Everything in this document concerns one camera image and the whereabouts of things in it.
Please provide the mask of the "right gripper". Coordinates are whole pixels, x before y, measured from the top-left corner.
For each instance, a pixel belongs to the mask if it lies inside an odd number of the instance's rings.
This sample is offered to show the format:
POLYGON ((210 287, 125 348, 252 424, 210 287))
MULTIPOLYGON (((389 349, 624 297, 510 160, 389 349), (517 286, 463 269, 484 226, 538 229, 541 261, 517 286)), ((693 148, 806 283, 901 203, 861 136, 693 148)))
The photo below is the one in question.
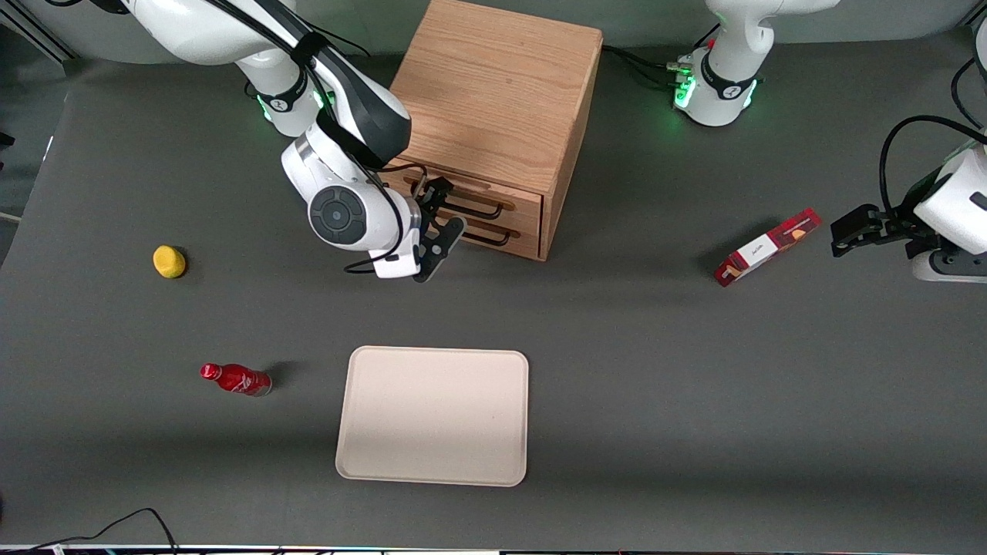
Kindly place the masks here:
POLYGON ((407 278, 422 270, 422 239, 455 186, 447 178, 422 182, 422 200, 388 194, 370 211, 370 256, 378 278, 407 278))

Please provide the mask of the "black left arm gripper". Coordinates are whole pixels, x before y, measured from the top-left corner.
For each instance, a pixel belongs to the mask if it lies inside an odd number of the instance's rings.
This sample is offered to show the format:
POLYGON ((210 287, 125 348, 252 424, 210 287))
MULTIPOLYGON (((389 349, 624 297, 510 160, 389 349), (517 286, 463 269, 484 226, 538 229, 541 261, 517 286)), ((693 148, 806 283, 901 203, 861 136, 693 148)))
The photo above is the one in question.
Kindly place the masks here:
POLYGON ((919 220, 912 220, 915 214, 906 211, 899 217, 896 210, 881 211, 877 205, 863 204, 842 217, 842 230, 832 229, 831 253, 833 257, 843 257, 856 248, 871 244, 884 246, 899 241, 904 242, 904 252, 908 260, 938 249, 938 233, 919 220))

